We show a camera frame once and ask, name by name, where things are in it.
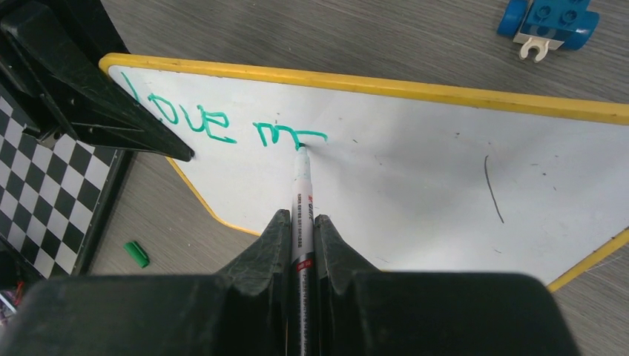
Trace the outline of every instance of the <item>gray wooden surface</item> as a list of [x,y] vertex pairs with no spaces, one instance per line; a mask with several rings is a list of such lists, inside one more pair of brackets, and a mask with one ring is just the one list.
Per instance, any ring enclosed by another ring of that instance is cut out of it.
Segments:
[[[537,65],[495,34],[507,0],[103,3],[137,54],[629,102],[625,0],[594,1],[602,20],[590,42]],[[146,269],[122,249],[130,240],[150,254]],[[253,240],[214,221],[162,157],[140,154],[92,271],[211,273]],[[628,257],[625,246],[556,293],[585,355],[627,354]]]

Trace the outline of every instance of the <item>yellow whiteboard frame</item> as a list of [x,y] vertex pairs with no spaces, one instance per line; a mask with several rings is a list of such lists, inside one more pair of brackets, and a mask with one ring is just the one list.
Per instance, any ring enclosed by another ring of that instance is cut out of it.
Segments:
[[[391,79],[377,79],[271,67],[255,67],[251,65],[232,65],[188,59],[138,56],[122,53],[110,53],[103,57],[99,63],[100,69],[104,71],[105,74],[108,74],[109,67],[113,65],[393,96],[404,99],[440,102],[473,108],[528,113],[605,124],[629,125],[629,105],[610,102],[593,102],[580,99],[503,93],[492,90],[459,88],[447,85],[405,82]],[[168,161],[214,219],[229,228],[234,228],[253,235],[260,235],[255,231],[240,228],[217,217],[181,171],[179,166],[177,166],[175,161],[169,158]],[[627,242],[629,242],[629,228],[607,241],[599,249],[554,280],[547,286],[548,289],[551,291],[560,289],[566,283],[601,262]]]

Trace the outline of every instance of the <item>black ink mark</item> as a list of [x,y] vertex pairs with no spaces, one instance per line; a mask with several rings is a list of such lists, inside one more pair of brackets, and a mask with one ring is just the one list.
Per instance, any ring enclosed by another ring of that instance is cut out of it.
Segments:
[[500,210],[498,209],[498,203],[495,202],[495,197],[493,196],[493,190],[491,189],[490,174],[487,173],[487,159],[489,157],[490,157],[489,154],[485,156],[485,178],[487,179],[487,187],[490,188],[490,193],[492,194],[492,200],[493,200],[493,205],[495,206],[495,212],[498,213],[498,217],[500,218],[500,221],[504,224],[504,219],[502,219],[502,215],[500,215]]

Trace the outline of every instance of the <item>red band on marker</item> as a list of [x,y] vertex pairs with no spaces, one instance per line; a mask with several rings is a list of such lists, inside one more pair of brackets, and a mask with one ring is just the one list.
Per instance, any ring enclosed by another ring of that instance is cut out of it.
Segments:
[[304,268],[310,268],[312,267],[312,258],[309,258],[303,262],[299,262],[297,264],[297,272],[301,271]]

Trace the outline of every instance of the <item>marker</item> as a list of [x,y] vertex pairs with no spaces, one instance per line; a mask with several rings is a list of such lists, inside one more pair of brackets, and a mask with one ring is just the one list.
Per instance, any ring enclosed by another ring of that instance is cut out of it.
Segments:
[[288,356],[319,355],[317,330],[317,273],[312,213],[312,181],[310,158],[304,144],[300,144],[295,159],[291,211],[291,267],[287,346]]

